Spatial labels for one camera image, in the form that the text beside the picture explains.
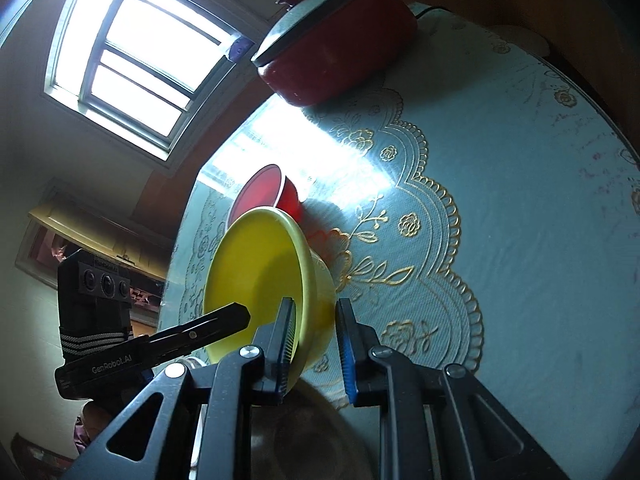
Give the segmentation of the person's left hand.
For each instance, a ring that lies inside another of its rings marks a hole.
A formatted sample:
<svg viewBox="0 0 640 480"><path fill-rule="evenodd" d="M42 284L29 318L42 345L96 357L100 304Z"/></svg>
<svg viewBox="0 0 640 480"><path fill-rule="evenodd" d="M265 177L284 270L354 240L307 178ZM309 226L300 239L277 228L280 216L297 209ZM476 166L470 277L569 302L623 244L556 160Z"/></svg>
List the person's left hand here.
<svg viewBox="0 0 640 480"><path fill-rule="evenodd" d="M99 437L100 433L113 421L117 412L109 410L99 402L90 400L85 403L76 419L74 443L79 453Z"/></svg>

